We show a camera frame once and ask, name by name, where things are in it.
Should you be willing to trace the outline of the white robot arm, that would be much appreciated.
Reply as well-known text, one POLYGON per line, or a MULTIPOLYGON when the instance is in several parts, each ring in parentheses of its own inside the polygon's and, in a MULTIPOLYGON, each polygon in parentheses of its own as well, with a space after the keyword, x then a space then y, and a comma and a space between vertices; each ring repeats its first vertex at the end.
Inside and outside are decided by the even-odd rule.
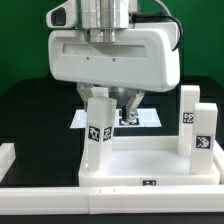
POLYGON ((123 87, 123 119, 137 116, 146 91, 166 92, 180 80, 183 28, 160 0, 140 13, 138 0, 66 0, 46 14, 49 66, 57 80, 76 82, 83 99, 94 85, 123 87))

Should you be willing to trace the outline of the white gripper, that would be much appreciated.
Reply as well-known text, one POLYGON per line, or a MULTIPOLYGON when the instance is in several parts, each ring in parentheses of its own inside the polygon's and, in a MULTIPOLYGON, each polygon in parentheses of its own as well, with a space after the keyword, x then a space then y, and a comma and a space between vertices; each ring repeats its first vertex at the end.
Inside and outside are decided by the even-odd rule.
POLYGON ((130 88, 122 120, 133 121, 144 91, 179 83, 181 23, 168 10, 140 13, 138 0, 66 0, 47 13, 46 23, 50 71, 77 82, 84 109, 93 85, 130 88))

